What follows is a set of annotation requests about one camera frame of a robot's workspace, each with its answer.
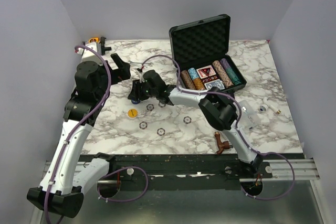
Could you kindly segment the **blue small blind button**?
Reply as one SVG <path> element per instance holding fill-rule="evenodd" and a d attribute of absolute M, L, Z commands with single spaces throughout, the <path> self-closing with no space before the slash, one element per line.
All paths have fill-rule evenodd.
<path fill-rule="evenodd" d="M 131 100 L 132 104 L 139 104 L 141 101 L 140 100 Z"/>

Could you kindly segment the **yellow big blind button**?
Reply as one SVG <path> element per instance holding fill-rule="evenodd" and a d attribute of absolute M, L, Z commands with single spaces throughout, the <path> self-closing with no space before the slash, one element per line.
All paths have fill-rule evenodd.
<path fill-rule="evenodd" d="M 128 117 L 135 118 L 138 116 L 138 111 L 136 109 L 130 109 L 128 111 Z"/>

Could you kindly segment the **black triangular all-in button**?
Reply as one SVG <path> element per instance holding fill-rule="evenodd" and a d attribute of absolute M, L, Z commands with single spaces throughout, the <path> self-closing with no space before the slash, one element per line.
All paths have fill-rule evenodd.
<path fill-rule="evenodd" d="M 212 76 L 214 74 L 212 66 L 200 68 L 199 71 L 202 73 L 203 76 L 207 77 Z"/>

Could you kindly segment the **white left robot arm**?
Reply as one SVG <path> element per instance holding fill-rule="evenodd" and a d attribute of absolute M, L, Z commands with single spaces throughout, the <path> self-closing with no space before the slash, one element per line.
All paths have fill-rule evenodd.
<path fill-rule="evenodd" d="M 45 213 L 74 218 L 84 195 L 100 178 L 116 175 L 115 157 L 98 153 L 92 163 L 76 174 L 75 169 L 88 135 L 107 99 L 108 83 L 117 84 L 131 77 L 130 65 L 118 54 L 111 55 L 117 65 L 112 69 L 98 61 L 77 65 L 75 87 L 65 105 L 60 140 L 49 169 L 40 185 L 30 188 L 27 200 Z"/>

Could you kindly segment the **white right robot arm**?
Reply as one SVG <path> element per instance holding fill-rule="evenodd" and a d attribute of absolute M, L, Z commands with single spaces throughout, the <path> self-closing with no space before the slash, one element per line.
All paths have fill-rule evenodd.
<path fill-rule="evenodd" d="M 263 157 L 250 146 L 248 137 L 239 125 L 241 107 L 231 96 L 216 87 L 197 91 L 166 84 L 154 70 L 144 73 L 141 80 L 134 80 L 128 99 L 140 102 L 156 98 L 164 105 L 184 105 L 199 108 L 209 125 L 222 132 L 235 149 L 242 173 L 249 178 L 260 172 Z"/>

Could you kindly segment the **black poker set case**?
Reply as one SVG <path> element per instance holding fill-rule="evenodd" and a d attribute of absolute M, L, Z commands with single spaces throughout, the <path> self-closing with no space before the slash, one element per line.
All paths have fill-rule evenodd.
<path fill-rule="evenodd" d="M 170 28 L 169 37 L 173 59 L 180 69 L 199 69 L 214 61 L 225 59 L 238 82 L 221 91 L 233 95 L 243 89 L 247 81 L 228 55 L 231 17 L 220 14 L 214 17 Z"/>

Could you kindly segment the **blue ten poker chip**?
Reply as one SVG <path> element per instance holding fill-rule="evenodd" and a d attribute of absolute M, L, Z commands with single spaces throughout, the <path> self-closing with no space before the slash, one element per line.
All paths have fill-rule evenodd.
<path fill-rule="evenodd" d="M 159 103 L 158 105 L 159 105 L 159 107 L 161 107 L 161 108 L 164 108 L 164 107 L 166 106 L 166 104 L 162 104 L 162 103 Z"/>
<path fill-rule="evenodd" d="M 165 135 L 165 129 L 164 128 L 159 128 L 158 130 L 157 130 L 157 135 L 158 136 L 163 136 L 163 135 Z"/>
<path fill-rule="evenodd" d="M 185 116 L 185 117 L 183 118 L 183 122 L 184 122 L 185 124 L 190 124 L 191 121 L 192 121 L 192 119 L 191 119 L 191 117 L 189 117 L 189 116 Z"/>
<path fill-rule="evenodd" d="M 146 106 L 146 109 L 147 109 L 148 111 L 152 111 L 152 110 L 154 109 L 154 105 L 153 105 L 153 104 L 148 104 L 148 105 Z"/>
<path fill-rule="evenodd" d="M 148 124 L 146 122 L 141 122 L 139 124 L 139 128 L 142 129 L 142 130 L 145 130 L 147 128 Z"/>

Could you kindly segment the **black t-shaped tool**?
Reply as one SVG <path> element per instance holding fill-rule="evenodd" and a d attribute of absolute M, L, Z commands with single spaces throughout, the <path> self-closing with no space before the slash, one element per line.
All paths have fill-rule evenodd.
<path fill-rule="evenodd" d="M 100 51 L 102 55 L 105 55 L 106 52 L 111 51 L 111 47 L 106 46 L 106 37 L 100 37 Z"/>

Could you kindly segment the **orange tape measure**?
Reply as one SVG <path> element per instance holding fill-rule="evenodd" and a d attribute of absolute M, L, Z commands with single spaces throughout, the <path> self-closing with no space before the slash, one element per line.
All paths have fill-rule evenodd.
<path fill-rule="evenodd" d="M 88 40 L 88 43 L 92 43 L 92 42 L 96 42 L 99 43 L 100 42 L 100 38 L 99 37 L 92 37 Z"/>

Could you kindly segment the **brown chip stack row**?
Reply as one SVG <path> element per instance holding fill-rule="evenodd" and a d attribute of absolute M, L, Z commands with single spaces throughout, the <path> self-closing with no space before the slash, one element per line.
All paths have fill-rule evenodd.
<path fill-rule="evenodd" d="M 190 75 L 188 74 L 188 72 L 186 70 L 183 70 L 181 72 L 181 79 L 184 83 L 184 86 L 187 88 L 187 89 L 190 89 L 190 90 L 197 90 L 195 84 L 193 83 Z"/>

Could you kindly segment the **blue playing card deck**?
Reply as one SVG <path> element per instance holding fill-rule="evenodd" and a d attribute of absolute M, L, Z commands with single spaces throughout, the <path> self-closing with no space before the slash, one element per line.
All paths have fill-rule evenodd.
<path fill-rule="evenodd" d="M 219 80 L 219 79 L 207 82 L 207 83 L 204 84 L 204 86 L 207 90 L 210 90 L 213 87 L 216 87 L 220 90 L 225 90 L 225 86 L 224 86 L 222 80 Z"/>

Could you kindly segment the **teal chip stack row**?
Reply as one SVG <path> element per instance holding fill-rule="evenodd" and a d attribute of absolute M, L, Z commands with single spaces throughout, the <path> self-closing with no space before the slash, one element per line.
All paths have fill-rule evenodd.
<path fill-rule="evenodd" d="M 236 73 L 234 72 L 234 70 L 231 67 L 226 68 L 225 70 L 226 70 L 226 73 L 228 74 L 228 76 L 230 77 L 230 79 L 231 79 L 231 81 L 234 85 L 241 84 L 240 79 L 238 78 L 238 76 L 236 75 Z"/>

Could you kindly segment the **brown faucet tap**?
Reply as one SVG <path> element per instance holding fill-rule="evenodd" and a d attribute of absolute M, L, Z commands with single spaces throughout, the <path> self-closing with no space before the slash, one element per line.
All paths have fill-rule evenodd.
<path fill-rule="evenodd" d="M 231 143 L 229 141 L 222 141 L 221 140 L 220 132 L 216 131 L 214 133 L 214 137 L 215 137 L 217 148 L 218 148 L 218 150 L 216 151 L 217 155 L 221 155 L 223 153 L 223 151 L 233 148 L 233 146 L 231 145 Z"/>

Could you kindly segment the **clear plastic bag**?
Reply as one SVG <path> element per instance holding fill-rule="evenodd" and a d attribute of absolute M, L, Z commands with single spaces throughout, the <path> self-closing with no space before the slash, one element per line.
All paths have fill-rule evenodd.
<path fill-rule="evenodd" d="M 246 100 L 240 101 L 239 105 L 242 109 L 242 116 L 239 124 L 245 130 L 251 131 L 253 128 L 260 124 L 260 118 L 256 111 L 250 106 L 250 104 Z"/>

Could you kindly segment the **white brass small fitting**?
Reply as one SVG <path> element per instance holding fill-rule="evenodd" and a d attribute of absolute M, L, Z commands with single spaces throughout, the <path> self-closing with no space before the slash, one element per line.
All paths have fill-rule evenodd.
<path fill-rule="evenodd" d="M 270 105 L 269 107 L 274 111 L 275 114 L 281 113 L 281 110 L 277 108 L 276 106 Z"/>

